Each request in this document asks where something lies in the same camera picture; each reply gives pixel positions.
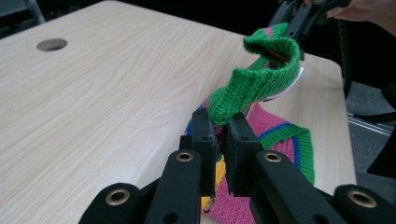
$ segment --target striped knitted fabric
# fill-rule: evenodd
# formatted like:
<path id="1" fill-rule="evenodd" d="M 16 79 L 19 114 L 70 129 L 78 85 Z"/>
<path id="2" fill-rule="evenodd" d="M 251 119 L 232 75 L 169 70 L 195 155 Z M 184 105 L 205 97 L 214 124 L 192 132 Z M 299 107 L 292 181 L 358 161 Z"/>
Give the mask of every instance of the striped knitted fabric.
<path id="1" fill-rule="evenodd" d="M 207 106 L 203 102 L 199 108 Z M 313 147 L 308 129 L 291 124 L 265 111 L 262 103 L 253 103 L 244 111 L 252 131 L 265 150 L 275 150 L 285 154 L 312 184 L 315 183 Z M 186 134 L 191 134 L 189 123 Z M 218 138 L 224 133 L 217 127 Z M 255 223 L 249 208 L 249 197 L 232 197 L 228 192 L 223 157 L 216 165 L 216 199 L 202 198 L 202 208 L 206 216 L 220 224 Z"/>
<path id="2" fill-rule="evenodd" d="M 311 182 L 315 181 L 311 135 L 298 127 L 262 109 L 262 101 L 273 99 L 292 85 L 300 71 L 300 48 L 284 37 L 287 23 L 259 29 L 244 38 L 244 47 L 260 57 L 249 68 L 235 68 L 227 86 L 209 95 L 200 108 L 207 108 L 215 126 L 220 151 L 225 139 L 224 127 L 232 116 L 243 112 L 265 150 L 282 152 Z M 191 134 L 191 121 L 186 129 Z M 249 198 L 229 195 L 222 155 L 217 163 L 216 200 L 204 197 L 202 207 L 207 216 L 218 223 L 254 223 L 249 209 Z"/>

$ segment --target pink knitted fabric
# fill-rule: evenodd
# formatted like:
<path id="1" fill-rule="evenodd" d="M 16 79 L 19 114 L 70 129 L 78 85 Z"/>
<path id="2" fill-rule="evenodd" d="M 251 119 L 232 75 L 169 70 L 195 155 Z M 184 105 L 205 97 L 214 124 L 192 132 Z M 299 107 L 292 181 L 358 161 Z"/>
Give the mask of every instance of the pink knitted fabric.
<path id="1" fill-rule="evenodd" d="M 275 130 L 281 125 L 288 124 L 284 119 L 266 112 L 260 104 L 252 104 L 246 111 L 245 116 L 252 128 L 252 131 L 260 136 L 267 131 Z M 294 161 L 294 144 L 291 138 L 277 142 L 271 147 L 285 154 L 291 161 Z M 210 212 L 205 213 L 220 224 L 254 224 L 254 218 L 249 207 L 249 197 L 233 197 L 228 192 L 228 185 L 225 176 L 216 190 L 216 200 L 212 204 Z"/>

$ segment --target wooden table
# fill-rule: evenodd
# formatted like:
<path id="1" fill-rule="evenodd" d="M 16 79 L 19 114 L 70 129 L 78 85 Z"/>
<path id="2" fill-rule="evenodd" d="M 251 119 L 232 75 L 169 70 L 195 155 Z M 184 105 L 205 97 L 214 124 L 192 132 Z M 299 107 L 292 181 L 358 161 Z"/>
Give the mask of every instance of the wooden table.
<path id="1" fill-rule="evenodd" d="M 55 42 L 37 45 L 52 38 Z M 257 58 L 242 36 L 108 1 L 0 41 L 0 223 L 78 223 L 96 194 L 158 178 L 191 113 Z M 341 70 L 304 73 L 264 107 L 309 128 L 315 187 L 355 184 Z"/>

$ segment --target person's hand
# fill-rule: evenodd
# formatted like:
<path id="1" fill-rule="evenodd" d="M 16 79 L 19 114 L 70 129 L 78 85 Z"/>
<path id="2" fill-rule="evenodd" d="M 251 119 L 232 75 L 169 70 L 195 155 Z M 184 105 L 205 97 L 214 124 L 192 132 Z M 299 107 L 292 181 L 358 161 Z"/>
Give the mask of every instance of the person's hand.
<path id="1" fill-rule="evenodd" d="M 304 2 L 309 5 L 312 0 Z M 369 21 L 396 36 L 395 0 L 352 0 L 347 7 L 336 7 L 326 15 L 344 21 Z"/>
<path id="2" fill-rule="evenodd" d="M 328 17 L 345 21 L 373 21 L 393 0 L 352 0 L 347 7 L 336 7 Z"/>

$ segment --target blue stripe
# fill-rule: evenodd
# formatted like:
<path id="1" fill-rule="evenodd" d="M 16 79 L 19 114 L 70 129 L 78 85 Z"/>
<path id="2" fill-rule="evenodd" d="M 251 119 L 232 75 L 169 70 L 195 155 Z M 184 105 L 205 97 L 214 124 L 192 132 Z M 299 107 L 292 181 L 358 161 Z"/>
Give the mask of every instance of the blue stripe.
<path id="1" fill-rule="evenodd" d="M 294 165 L 300 170 L 301 169 L 301 157 L 300 157 L 300 142 L 297 136 L 292 138 L 294 146 Z"/>
<path id="2" fill-rule="evenodd" d="M 267 131 L 265 131 L 265 132 L 259 134 L 258 138 L 259 138 L 259 140 L 262 140 L 262 139 L 263 139 L 265 136 L 267 136 L 268 134 L 273 133 L 273 132 L 276 132 L 276 131 L 279 131 L 279 130 L 284 129 L 284 128 L 287 128 L 287 127 L 289 127 L 290 125 L 291 125 L 290 123 L 283 123 L 283 124 L 280 124 L 280 125 L 276 126 L 275 128 L 272 128 L 272 129 L 270 129 L 270 130 L 267 130 Z"/>

